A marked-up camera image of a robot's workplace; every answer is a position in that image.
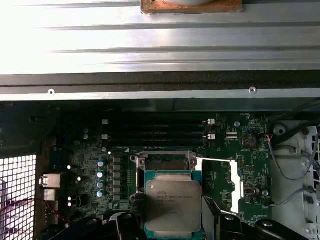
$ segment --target metal panel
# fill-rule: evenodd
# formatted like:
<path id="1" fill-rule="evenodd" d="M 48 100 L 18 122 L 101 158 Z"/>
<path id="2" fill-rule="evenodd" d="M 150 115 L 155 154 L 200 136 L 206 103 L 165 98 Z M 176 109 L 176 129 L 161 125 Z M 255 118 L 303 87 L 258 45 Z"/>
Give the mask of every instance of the metal panel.
<path id="1" fill-rule="evenodd" d="M 0 74 L 320 69 L 320 2 L 273 2 L 143 15 L 136 0 L 3 1 Z"/>

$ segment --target green circuit board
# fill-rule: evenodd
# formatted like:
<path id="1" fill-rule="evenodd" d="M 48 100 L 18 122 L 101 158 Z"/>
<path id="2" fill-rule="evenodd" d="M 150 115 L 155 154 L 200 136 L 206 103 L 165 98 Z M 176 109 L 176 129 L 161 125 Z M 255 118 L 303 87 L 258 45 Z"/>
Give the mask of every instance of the green circuit board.
<path id="1" fill-rule="evenodd" d="M 76 166 L 71 172 L 85 179 L 71 182 L 64 193 L 88 196 L 85 205 L 65 208 L 71 216 L 77 212 L 75 221 L 131 209 L 131 196 L 137 190 L 137 167 L 130 157 L 143 151 L 191 151 L 205 158 L 236 161 L 238 175 L 249 193 L 239 201 L 239 215 L 250 225 L 272 217 L 267 207 L 272 197 L 268 120 L 263 114 L 110 113 L 103 117 L 91 115 L 87 122 L 84 119 L 87 118 L 64 116 L 62 124 L 69 135 L 58 141 L 61 149 L 67 149 L 61 151 L 67 164 Z M 183 154 L 150 154 L 148 160 L 150 170 L 188 170 Z M 99 161 L 104 161 L 103 167 L 98 167 Z M 55 159 L 52 164 L 57 168 L 66 163 Z M 227 212 L 231 210 L 235 190 L 230 170 L 228 162 L 205 160 L 202 166 L 203 194 Z M 103 171 L 102 178 L 97 177 L 99 171 Z M 102 197 L 97 196 L 99 181 L 105 183 Z"/>
<path id="2" fill-rule="evenodd" d="M 271 174 L 267 138 L 262 134 L 268 129 L 266 119 L 251 119 L 250 114 L 216 114 L 216 147 L 206 147 L 207 158 L 235 160 L 238 163 L 238 175 L 244 183 L 244 189 L 259 190 L 259 194 L 245 195 L 239 201 L 241 218 L 253 226 L 256 221 L 270 218 L 272 211 L 267 205 L 271 199 Z M 238 138 L 226 138 L 226 133 L 238 133 Z M 241 136 L 246 133 L 260 134 L 257 147 L 245 149 L 241 146 Z M 203 191 L 212 197 L 218 206 L 230 211 L 232 206 L 231 167 L 227 162 L 203 162 Z"/>

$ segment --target screw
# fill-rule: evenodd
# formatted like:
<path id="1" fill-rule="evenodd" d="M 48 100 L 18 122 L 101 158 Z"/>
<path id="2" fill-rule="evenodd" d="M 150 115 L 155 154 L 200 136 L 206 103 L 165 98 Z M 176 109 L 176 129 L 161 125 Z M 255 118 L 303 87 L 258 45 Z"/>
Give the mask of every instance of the screw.
<path id="1" fill-rule="evenodd" d="M 53 96 L 56 94 L 56 91 L 54 89 L 49 89 L 48 94 Z"/>
<path id="2" fill-rule="evenodd" d="M 231 220 L 234 220 L 234 219 L 235 219 L 235 217 L 234 217 L 234 216 L 232 216 L 232 215 L 227 215 L 227 216 L 225 216 L 224 218 L 225 218 L 225 219 L 227 219 L 227 220 L 229 220 L 229 221 L 231 221 Z"/>
<path id="3" fill-rule="evenodd" d="M 257 89 L 254 86 L 252 86 L 252 87 L 249 88 L 249 93 L 250 94 L 256 94 L 257 93 Z"/>
<path id="4" fill-rule="evenodd" d="M 240 127 L 240 122 L 238 122 L 238 121 L 234 122 L 234 126 L 235 126 L 236 128 L 239 128 L 239 127 Z"/>
<path id="5" fill-rule="evenodd" d="M 307 234 L 314 234 L 314 231 L 310 228 L 307 228 L 305 231 Z"/>
<path id="6" fill-rule="evenodd" d="M 301 162 L 301 165 L 303 166 L 303 167 L 307 167 L 308 165 L 309 165 L 309 161 L 308 160 L 303 160 L 302 162 Z"/>
<path id="7" fill-rule="evenodd" d="M 263 190 L 263 191 L 262 191 L 262 195 L 265 196 L 265 197 L 268 196 L 268 195 L 269 195 L 268 190 Z"/>
<path id="8" fill-rule="evenodd" d="M 271 228 L 271 227 L 273 226 L 272 223 L 269 222 L 269 221 L 263 221 L 263 222 L 262 222 L 262 225 L 265 226 L 265 227 L 267 227 L 267 228 Z"/>

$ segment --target white mesh grille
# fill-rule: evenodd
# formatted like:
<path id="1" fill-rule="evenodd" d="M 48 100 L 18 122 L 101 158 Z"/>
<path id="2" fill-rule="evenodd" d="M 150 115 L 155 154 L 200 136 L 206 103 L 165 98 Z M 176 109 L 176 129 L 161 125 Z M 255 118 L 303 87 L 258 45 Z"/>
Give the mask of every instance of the white mesh grille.
<path id="1" fill-rule="evenodd" d="M 33 238 L 35 188 L 36 155 L 0 159 L 0 240 Z"/>

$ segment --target integrated circuit chip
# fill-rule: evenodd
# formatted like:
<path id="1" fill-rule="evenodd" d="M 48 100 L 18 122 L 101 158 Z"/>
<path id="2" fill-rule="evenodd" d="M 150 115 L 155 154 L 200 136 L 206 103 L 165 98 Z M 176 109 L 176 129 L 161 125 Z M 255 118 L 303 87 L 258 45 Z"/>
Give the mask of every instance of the integrated circuit chip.
<path id="1" fill-rule="evenodd" d="M 173 174 L 165 180 L 167 176 L 146 183 L 145 227 L 158 237 L 191 237 L 201 230 L 201 184 L 191 176 L 173 180 Z"/>

